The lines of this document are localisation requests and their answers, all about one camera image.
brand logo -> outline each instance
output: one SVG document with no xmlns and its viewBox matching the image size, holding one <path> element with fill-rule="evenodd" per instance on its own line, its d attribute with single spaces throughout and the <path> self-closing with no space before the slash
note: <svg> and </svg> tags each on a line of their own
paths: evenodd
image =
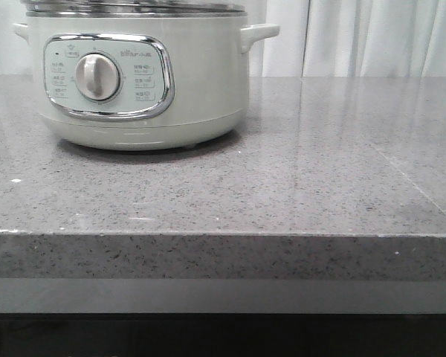
<svg viewBox="0 0 446 357">
<path fill-rule="evenodd" d="M 125 50 L 120 52 L 121 57 L 152 57 L 149 52 L 132 52 L 130 50 Z"/>
</svg>

gray quartz countertop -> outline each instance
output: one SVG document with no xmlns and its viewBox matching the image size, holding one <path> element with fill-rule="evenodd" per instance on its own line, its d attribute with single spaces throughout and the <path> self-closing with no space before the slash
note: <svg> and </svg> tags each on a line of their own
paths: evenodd
<svg viewBox="0 0 446 357">
<path fill-rule="evenodd" d="M 446 280 L 446 79 L 253 78 L 192 149 L 60 140 L 0 76 L 0 277 Z"/>
</svg>

cooker control panel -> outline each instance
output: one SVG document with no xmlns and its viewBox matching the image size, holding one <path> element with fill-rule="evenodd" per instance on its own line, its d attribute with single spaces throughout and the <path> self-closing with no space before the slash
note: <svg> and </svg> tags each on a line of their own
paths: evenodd
<svg viewBox="0 0 446 357">
<path fill-rule="evenodd" d="M 152 118 L 175 95 L 169 54 L 148 36 L 54 36 L 45 47 L 44 75 L 50 101 L 86 120 Z"/>
</svg>

rotary knob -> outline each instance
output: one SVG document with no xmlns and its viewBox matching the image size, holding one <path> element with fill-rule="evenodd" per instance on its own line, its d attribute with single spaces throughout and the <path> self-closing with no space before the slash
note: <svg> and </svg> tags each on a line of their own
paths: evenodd
<svg viewBox="0 0 446 357">
<path fill-rule="evenodd" d="M 76 65 L 76 86 L 88 99 L 107 100 L 119 84 L 117 66 L 102 54 L 87 54 Z"/>
</svg>

curtain fold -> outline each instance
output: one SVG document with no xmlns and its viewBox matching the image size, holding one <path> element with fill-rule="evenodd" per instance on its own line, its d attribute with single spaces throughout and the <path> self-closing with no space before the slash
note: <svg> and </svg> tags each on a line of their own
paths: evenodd
<svg viewBox="0 0 446 357">
<path fill-rule="evenodd" d="M 30 74 L 31 55 L 26 41 L 12 31 L 14 22 L 25 21 L 19 0 L 0 0 L 0 74 Z"/>
<path fill-rule="evenodd" d="M 311 0 L 307 77 L 446 77 L 446 0 Z"/>
<path fill-rule="evenodd" d="M 256 43 L 250 52 L 251 76 L 300 77 L 306 47 L 309 0 L 235 0 L 246 6 L 250 25 L 281 25 L 275 39 Z"/>
</svg>

